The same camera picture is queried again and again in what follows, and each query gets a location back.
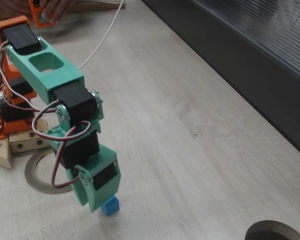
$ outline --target table surface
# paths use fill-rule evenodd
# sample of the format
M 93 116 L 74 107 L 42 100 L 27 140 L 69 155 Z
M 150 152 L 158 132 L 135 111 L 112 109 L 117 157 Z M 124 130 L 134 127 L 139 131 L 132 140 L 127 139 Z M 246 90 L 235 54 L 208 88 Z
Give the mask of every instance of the table surface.
M 114 13 L 35 32 L 79 66 Z M 24 177 L 31 153 L 21 154 L 12 170 L 0 166 L 0 240 L 243 240 L 263 220 L 300 232 L 300 153 L 141 1 L 82 72 L 103 98 L 99 140 L 118 153 L 120 211 L 91 214 L 73 192 L 37 192 Z M 40 163 L 42 179 L 53 161 Z

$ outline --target human hand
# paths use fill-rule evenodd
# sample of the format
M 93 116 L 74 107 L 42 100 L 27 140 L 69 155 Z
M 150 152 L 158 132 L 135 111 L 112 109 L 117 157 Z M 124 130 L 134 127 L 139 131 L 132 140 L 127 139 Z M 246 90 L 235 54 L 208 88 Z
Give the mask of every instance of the human hand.
M 52 24 L 58 23 L 76 2 L 77 0 L 40 0 L 40 7 L 44 8 L 41 16 L 48 19 L 50 12 L 55 9 L 49 21 Z
M 33 19 L 28 0 L 0 0 L 0 13 L 8 19 L 23 15 Z

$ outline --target wooden block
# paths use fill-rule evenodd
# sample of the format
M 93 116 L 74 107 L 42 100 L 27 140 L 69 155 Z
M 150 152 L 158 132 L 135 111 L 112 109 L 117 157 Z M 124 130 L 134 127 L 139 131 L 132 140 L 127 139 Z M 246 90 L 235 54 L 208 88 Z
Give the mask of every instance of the wooden block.
M 8 137 L 0 140 L 0 165 L 12 169 L 12 156 Z
M 120 2 L 118 0 L 109 0 L 109 2 Z M 78 1 L 75 5 L 69 10 L 69 13 L 83 13 L 83 12 L 92 12 L 92 11 L 102 11 L 102 10 L 112 10 L 117 9 L 118 4 L 104 3 L 104 2 L 91 2 L 91 1 Z M 0 13 L 0 20 L 6 19 Z
M 47 121 L 44 119 L 39 119 L 36 129 L 42 133 L 48 130 Z M 42 149 L 50 146 L 44 138 L 35 135 L 32 130 L 10 133 L 9 144 L 11 151 L 14 154 Z

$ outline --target dark wall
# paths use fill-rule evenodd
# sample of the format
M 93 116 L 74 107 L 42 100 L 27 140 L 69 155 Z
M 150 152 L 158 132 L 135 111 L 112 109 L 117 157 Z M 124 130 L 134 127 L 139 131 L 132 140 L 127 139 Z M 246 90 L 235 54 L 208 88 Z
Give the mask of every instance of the dark wall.
M 300 73 L 190 0 L 143 0 L 300 151 Z

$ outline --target blue block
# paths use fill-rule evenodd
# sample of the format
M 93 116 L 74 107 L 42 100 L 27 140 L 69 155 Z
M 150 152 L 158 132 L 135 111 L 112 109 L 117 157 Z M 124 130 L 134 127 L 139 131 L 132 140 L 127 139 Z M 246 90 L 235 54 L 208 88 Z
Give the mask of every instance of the blue block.
M 101 209 L 106 216 L 110 216 L 120 209 L 119 200 L 116 196 L 110 197 L 104 204 L 101 205 Z

